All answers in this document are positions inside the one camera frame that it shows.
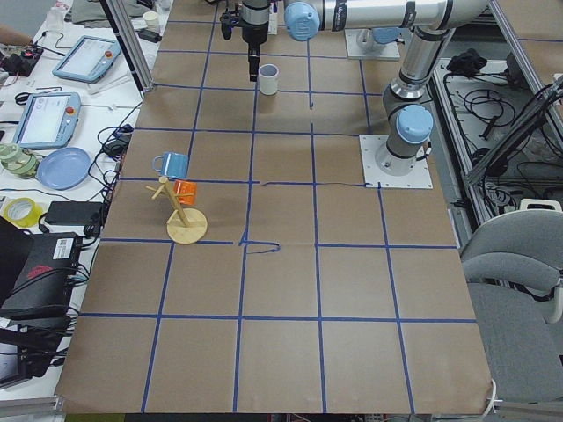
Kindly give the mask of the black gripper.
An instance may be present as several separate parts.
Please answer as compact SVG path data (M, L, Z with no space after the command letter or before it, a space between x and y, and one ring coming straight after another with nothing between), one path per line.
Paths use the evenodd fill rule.
M226 8L220 17L221 32L225 40L230 40L234 27L242 30L242 38L247 43L249 80L258 81L260 68L260 46L267 41L270 2L267 0L243 0L231 10Z

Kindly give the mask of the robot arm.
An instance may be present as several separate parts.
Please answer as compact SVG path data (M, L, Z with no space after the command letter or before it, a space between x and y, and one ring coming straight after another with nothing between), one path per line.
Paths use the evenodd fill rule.
M267 41L270 4L276 1L242 1L220 17L223 37L240 27L248 45L249 77L257 81L260 46ZM425 92L441 52L459 26L476 18L488 1L283 1L284 23L297 41L312 39L319 31L385 27L407 28L413 35L398 76L384 92L389 122L393 107L417 103Z

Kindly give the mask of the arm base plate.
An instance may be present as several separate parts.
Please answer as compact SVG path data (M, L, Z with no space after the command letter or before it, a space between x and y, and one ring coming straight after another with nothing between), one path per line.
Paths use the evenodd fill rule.
M398 158L387 149L387 139L387 135L359 136L364 184L373 188L432 189L423 146L413 157Z
M401 31L397 27L347 29L347 58L397 62L400 57L400 38Z

